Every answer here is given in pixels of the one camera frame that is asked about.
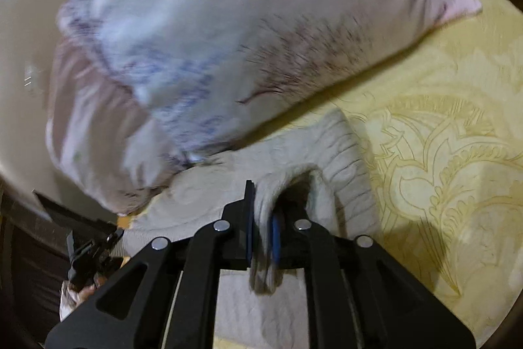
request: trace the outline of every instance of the gray cloth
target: gray cloth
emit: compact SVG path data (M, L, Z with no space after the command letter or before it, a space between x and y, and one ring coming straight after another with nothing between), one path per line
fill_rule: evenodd
M134 255L156 236L172 241L192 236L218 219L227 203L243 197L247 179L256 185L255 222L261 244L253 258L250 280L245 272L222 272L215 334L258 348L306 348L303 279L299 271L289 271L276 286L268 221L282 191L305 182L307 212L312 220L342 237L378 232L366 166L342 111L334 110L308 128L212 156L205 164L178 174L168 190L133 221L120 251ZM274 294L257 294L266 290Z

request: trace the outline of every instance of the pillowcase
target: pillowcase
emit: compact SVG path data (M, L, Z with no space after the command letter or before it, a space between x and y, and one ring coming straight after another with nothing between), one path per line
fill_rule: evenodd
M70 80L54 85L56 97L69 91L67 102L86 109L91 108L88 103L96 104L105 121L93 116L82 132L96 126L97 135L104 135L99 143L106 145L101 152L119 154L110 157L111 180L103 178L100 167L89 169L94 161L74 163L72 149L66 162L58 155L55 163L75 175L76 182L84 182L84 190L98 201L100 190L90 189L89 179L112 194L138 192L143 201L154 185L187 167L188 158L230 147L293 104L480 8L478 0L69 0L59 12L59 28L67 43L91 62L83 67L106 79L112 94L92 89L78 104L75 93L85 92L82 84L89 83L76 80L73 88ZM67 67L66 58L57 58L57 75ZM123 105L127 113L117 107ZM130 167L124 164L129 157L121 144L143 127L129 125L123 114L139 116L138 122L154 128L139 137L141 155ZM67 114L61 115L63 120L69 120ZM78 140L86 140L84 135L70 132L74 127L57 136L55 125L50 121L48 126L51 150L62 152L56 149L60 138L69 138L72 146L85 145ZM82 158L93 155L94 139L89 146ZM145 178L133 167L155 172ZM101 203L113 211L122 209L112 196L103 196Z

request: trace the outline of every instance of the metal rivet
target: metal rivet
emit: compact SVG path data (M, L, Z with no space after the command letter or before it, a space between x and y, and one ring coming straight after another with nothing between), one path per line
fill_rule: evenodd
M296 229L300 230L300 231L308 230L311 228L311 226L312 226L311 222L308 221L307 219L298 219L295 222Z
M165 237L157 237L151 242L151 247L155 250L163 250L169 245L169 240Z
M364 249L368 249L374 244L374 240L369 236L359 236L356 239L356 244Z
M228 223L228 221L224 219L220 219L219 221L216 221L213 225L213 228L215 231L223 232L227 231L229 228L231 228L231 224Z

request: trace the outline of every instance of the yellow patterned fabric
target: yellow patterned fabric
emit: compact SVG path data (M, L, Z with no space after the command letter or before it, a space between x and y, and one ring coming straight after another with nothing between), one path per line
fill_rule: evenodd
M477 17L432 32L255 136L341 108L369 167L381 243L478 347L523 288L523 14L507 0L481 1Z

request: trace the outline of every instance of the yellow tablecloth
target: yellow tablecloth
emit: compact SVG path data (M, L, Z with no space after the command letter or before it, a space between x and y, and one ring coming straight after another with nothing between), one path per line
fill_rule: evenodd
M340 107L369 167L383 246L478 346L523 288L523 14L507 0L481 1L477 17L438 29L252 138Z

